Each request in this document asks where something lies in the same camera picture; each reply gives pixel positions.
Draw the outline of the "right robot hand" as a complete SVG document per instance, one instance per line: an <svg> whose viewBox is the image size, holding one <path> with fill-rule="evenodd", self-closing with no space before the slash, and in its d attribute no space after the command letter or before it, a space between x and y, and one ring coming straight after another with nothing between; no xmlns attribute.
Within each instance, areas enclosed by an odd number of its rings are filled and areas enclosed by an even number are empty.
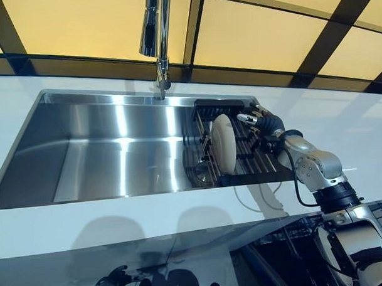
<svg viewBox="0 0 382 286"><path fill-rule="evenodd" d="M285 126L282 119L268 111L265 107L257 103L250 104L252 114L239 113L236 118L247 124L249 127L259 129L263 135L279 137L285 132Z"/></svg>

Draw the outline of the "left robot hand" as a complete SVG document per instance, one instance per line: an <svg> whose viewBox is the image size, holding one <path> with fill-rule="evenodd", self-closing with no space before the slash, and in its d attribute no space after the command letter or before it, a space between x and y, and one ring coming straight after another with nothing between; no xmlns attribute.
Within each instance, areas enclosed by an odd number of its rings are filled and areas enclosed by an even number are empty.
<svg viewBox="0 0 382 286"><path fill-rule="evenodd" d="M127 265L113 269L108 276L97 281L95 286L126 286L132 283L132 277L127 274Z"/></svg>

